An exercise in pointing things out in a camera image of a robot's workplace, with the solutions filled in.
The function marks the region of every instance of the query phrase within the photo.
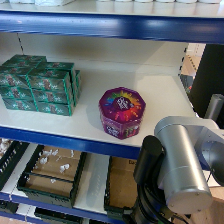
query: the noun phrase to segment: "gray robot arm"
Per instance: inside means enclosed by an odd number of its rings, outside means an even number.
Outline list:
[[[224,185],[224,131],[210,119],[166,117],[154,134],[165,150],[157,184],[167,207],[179,214],[208,208],[212,195],[199,160]]]

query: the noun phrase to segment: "black cable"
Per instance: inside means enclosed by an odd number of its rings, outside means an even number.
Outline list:
[[[158,160],[157,160],[157,163],[154,167],[152,175],[151,175],[151,179],[152,179],[151,186],[152,186],[152,188],[148,185],[148,183],[146,183],[146,185],[149,187],[149,189],[152,190],[154,196],[156,196],[156,200],[160,204],[166,206],[164,191],[158,189],[158,185],[157,185],[157,179],[158,179],[158,176],[159,176],[160,168],[161,168],[162,163],[163,163],[163,159],[164,159],[164,154],[161,153]]]
[[[176,215],[174,214],[172,217],[174,217],[175,219],[179,219],[180,221],[186,223],[186,224],[189,224],[184,218],[182,218],[181,216],[179,215]]]
[[[210,178],[211,174],[212,174],[212,171],[210,171],[210,174],[209,174],[208,179],[207,179],[207,183],[209,181],[209,178]]]
[[[139,205],[139,208],[140,208],[143,216],[151,223],[158,223],[158,220],[154,219],[153,217],[151,217],[147,214],[147,212],[144,209],[144,206],[142,205],[142,202],[141,202],[141,199],[139,196],[137,197],[137,200],[138,200],[138,205]]]
[[[143,194],[143,197],[147,203],[147,205],[149,206],[150,210],[152,211],[152,213],[156,216],[157,219],[159,219],[161,222],[163,222],[164,224],[173,224],[172,222],[168,221],[166,218],[164,218],[162,215],[160,215],[156,209],[151,205],[151,203],[149,202],[147,196],[146,196],[146,193],[145,193],[145,190],[144,190],[144,186],[139,186],[137,188],[138,190],[138,197],[140,195],[140,188],[142,190],[142,194]]]
[[[126,224],[136,224],[130,215],[122,215],[122,219]]]

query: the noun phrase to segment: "stacked green boxes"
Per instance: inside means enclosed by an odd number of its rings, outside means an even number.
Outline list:
[[[74,103],[76,104],[81,91],[81,73],[75,70],[74,63],[65,62],[41,62],[37,66],[38,69],[59,70],[69,72],[72,92],[74,95]]]
[[[28,75],[38,111],[71,116],[75,103],[69,72],[33,69]]]
[[[71,116],[81,92],[74,63],[15,55],[0,66],[0,94],[7,109]]]
[[[0,94],[7,109],[36,111],[26,78],[31,69],[0,67]]]

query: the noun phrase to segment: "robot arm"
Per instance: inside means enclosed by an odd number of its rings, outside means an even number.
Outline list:
[[[154,134],[144,139],[134,172],[139,189],[132,214],[135,222],[153,223],[158,213],[169,218],[208,208],[212,195],[202,167],[224,185],[224,131],[212,120],[167,117]]]

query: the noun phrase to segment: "lower shelf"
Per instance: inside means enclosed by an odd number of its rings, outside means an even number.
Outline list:
[[[0,212],[0,216],[36,224],[47,224],[38,217],[35,217],[34,215],[33,215],[34,217],[32,216],[32,211],[33,210],[35,211],[35,208],[36,207],[34,206],[19,204],[19,207],[15,214]]]
[[[108,218],[106,212],[104,211],[104,192],[106,188],[107,169],[109,164],[109,156],[106,155],[87,155],[82,177],[79,183],[78,195],[72,209],[33,201],[30,200],[25,193],[18,191],[16,188],[17,181],[27,162],[31,158],[36,146],[36,144],[30,144],[28,146],[14,172],[0,192],[0,199],[37,206],[52,211],[58,211],[107,223],[123,223],[122,221]],[[210,177],[208,184],[210,187],[219,186],[212,176]]]

